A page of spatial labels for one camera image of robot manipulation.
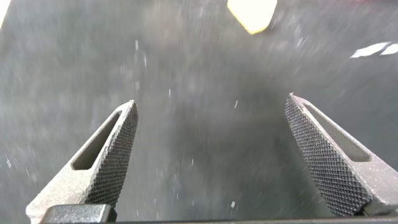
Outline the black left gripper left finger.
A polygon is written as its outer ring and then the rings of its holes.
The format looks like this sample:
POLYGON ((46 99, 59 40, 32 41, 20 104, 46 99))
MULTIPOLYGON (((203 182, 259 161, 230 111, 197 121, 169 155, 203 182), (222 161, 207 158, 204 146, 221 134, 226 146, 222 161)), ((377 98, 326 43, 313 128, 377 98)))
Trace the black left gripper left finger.
POLYGON ((126 178, 138 124, 135 101, 118 106, 25 209, 40 223, 54 205, 116 206, 126 178))

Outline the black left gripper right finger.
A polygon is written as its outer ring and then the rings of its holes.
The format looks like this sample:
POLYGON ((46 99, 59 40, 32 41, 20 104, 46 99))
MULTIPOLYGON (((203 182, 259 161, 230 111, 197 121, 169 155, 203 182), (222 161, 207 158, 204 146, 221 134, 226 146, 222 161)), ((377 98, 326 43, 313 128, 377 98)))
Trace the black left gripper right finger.
POLYGON ((285 102, 285 117, 315 186, 333 214, 397 214, 395 169, 293 93, 285 102))

